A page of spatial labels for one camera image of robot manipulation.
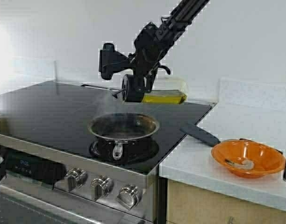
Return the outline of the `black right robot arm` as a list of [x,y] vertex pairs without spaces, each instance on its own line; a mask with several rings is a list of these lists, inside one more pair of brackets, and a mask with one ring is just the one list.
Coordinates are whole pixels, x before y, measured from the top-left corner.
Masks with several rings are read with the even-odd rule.
[[134,41],[136,51],[131,59],[133,76],[125,76],[126,94],[150,93],[158,69],[171,74],[171,70],[161,65],[160,61],[207,3],[207,0],[182,0],[168,17],[161,17],[159,27],[150,22],[141,30]]

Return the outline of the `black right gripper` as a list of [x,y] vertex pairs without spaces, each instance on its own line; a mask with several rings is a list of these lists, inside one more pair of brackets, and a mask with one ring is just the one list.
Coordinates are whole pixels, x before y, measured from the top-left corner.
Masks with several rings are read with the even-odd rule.
[[135,53],[131,59],[133,70],[133,93],[150,93],[155,82],[158,69],[167,74],[171,70],[160,63],[178,39],[176,22],[162,22],[158,27],[149,22],[134,41]]

